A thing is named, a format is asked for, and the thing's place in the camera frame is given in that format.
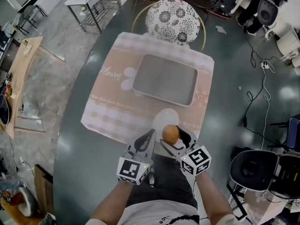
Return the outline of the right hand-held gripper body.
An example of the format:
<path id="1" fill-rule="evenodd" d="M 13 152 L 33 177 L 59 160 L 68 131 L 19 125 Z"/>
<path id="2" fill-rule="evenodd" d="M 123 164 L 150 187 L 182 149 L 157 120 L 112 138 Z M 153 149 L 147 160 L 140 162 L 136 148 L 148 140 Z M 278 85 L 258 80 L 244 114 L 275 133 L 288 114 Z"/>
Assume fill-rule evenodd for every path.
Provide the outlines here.
<path id="1" fill-rule="evenodd" d="M 197 176 L 207 170 L 211 163 L 211 156 L 204 145 L 198 142 L 191 144 L 188 148 L 183 147 L 175 152 L 175 158 L 179 161 L 181 168 L 193 176 Z"/>

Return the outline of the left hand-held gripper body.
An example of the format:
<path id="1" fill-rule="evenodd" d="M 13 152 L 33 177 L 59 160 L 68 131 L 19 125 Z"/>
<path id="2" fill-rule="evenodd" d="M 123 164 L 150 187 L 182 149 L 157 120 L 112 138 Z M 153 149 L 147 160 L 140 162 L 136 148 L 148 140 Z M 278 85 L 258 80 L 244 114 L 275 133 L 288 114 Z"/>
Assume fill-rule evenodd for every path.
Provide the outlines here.
<path id="1" fill-rule="evenodd" d="M 136 152 L 134 142 L 137 138 L 129 142 L 124 155 L 119 158 L 117 168 L 117 177 L 121 181 L 134 185 L 140 185 L 150 172 L 153 165 L 152 155 L 154 151 Z"/>

